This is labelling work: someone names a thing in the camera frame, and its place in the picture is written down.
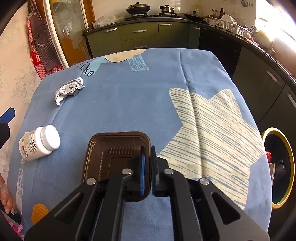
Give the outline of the person's left hand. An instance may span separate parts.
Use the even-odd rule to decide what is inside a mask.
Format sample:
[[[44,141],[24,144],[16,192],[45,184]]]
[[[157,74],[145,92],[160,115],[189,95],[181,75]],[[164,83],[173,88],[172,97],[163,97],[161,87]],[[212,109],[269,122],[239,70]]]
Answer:
[[[5,213],[15,214],[17,212],[17,208],[16,208],[14,198],[1,174],[0,174],[0,187],[1,187],[1,190],[0,190],[1,203],[4,206]]]

